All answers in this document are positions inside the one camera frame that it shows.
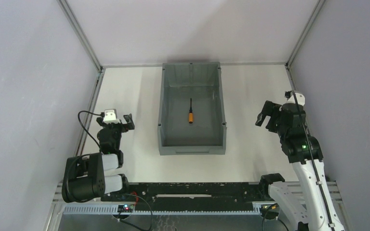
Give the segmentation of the orange handled screwdriver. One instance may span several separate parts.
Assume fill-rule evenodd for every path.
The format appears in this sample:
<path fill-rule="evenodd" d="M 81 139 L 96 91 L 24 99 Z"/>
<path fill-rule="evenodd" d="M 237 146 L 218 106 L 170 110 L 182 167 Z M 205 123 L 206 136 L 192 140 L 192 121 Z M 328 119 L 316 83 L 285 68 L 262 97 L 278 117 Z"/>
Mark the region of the orange handled screwdriver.
<path fill-rule="evenodd" d="M 189 122 L 189 124 L 193 124 L 194 123 L 193 108 L 192 108 L 192 98 L 190 98 L 190 107 L 189 107 L 189 113 L 188 113 L 188 122 Z"/>

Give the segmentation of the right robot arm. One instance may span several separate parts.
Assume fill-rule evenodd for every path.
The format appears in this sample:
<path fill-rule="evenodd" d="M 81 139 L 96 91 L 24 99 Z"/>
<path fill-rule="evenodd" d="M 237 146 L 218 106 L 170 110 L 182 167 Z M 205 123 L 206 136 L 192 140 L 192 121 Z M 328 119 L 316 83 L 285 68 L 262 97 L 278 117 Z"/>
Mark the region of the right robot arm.
<path fill-rule="evenodd" d="M 279 173 L 261 176 L 262 193 L 275 201 L 290 231 L 345 230 L 328 189 L 320 145 L 305 130 L 304 107 L 292 102 L 280 105 L 266 101 L 256 126 L 260 127 L 267 116 L 270 119 L 266 129 L 278 135 L 281 149 L 297 175 L 304 202 L 292 194 Z"/>

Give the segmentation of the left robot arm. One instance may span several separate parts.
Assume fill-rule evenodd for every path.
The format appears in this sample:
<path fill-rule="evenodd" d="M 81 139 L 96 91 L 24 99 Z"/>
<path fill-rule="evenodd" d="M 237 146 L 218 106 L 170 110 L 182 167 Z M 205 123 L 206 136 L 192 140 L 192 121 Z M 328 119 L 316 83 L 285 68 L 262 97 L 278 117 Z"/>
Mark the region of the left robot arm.
<path fill-rule="evenodd" d="M 62 198 L 67 203 L 85 203 L 109 193 L 125 194 L 129 182 L 124 174 L 106 175 L 107 171 L 123 166 L 120 149 L 122 134 L 135 129 L 132 115 L 124 115 L 125 123 L 117 118 L 114 110 L 97 115 L 101 126 L 94 141 L 99 151 L 68 158 L 62 185 Z"/>

